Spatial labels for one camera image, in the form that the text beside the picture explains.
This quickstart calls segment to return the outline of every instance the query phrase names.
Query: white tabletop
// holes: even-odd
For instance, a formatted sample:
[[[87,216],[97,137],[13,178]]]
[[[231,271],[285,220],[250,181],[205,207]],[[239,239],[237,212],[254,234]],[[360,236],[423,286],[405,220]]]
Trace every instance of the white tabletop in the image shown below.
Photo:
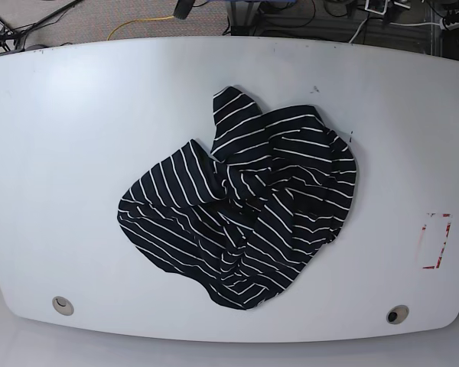
[[[156,268],[116,222],[121,195],[153,164],[190,138],[210,146],[212,94],[228,85],[264,111],[316,105],[351,138],[360,170],[339,239],[250,311],[218,306],[198,283]],[[450,221],[441,266],[424,269]],[[168,339],[314,341],[446,326],[459,311],[459,63],[237,37],[0,57],[0,286],[21,317]],[[56,313],[55,296],[75,313]],[[399,304],[410,315],[389,325]]]

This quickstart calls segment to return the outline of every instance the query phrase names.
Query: gray carpet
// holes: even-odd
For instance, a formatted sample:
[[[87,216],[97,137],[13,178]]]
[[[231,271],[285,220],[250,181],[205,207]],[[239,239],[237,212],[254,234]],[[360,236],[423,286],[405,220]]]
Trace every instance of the gray carpet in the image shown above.
[[[0,16],[12,27],[35,22],[71,0],[0,0]],[[104,41],[117,25],[135,18],[153,18],[171,15],[176,0],[84,0],[69,10],[60,21],[33,32],[27,45],[45,44],[59,46],[66,42],[73,44]],[[323,10],[322,0],[315,0],[317,18],[330,18]],[[335,14],[343,12],[342,6],[330,6]],[[298,4],[285,11],[287,15],[309,18],[313,15],[311,0],[298,0]],[[360,13],[356,18],[363,19]],[[414,1],[413,9],[402,16],[403,22],[423,21],[425,5]],[[195,8],[184,21],[171,19],[129,24],[119,29],[112,39],[167,36],[217,36],[226,28],[224,1],[214,1],[201,8]],[[376,44],[394,47],[390,44]]]

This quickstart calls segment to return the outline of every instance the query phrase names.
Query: striped shirt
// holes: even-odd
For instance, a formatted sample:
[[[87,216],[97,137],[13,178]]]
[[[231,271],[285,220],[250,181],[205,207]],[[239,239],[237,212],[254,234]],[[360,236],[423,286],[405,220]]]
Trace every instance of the striped shirt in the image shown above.
[[[212,157],[189,141],[129,188],[118,220],[153,264],[247,310],[287,289],[338,236],[356,162],[313,106],[262,114],[229,87],[213,97],[213,115]]]

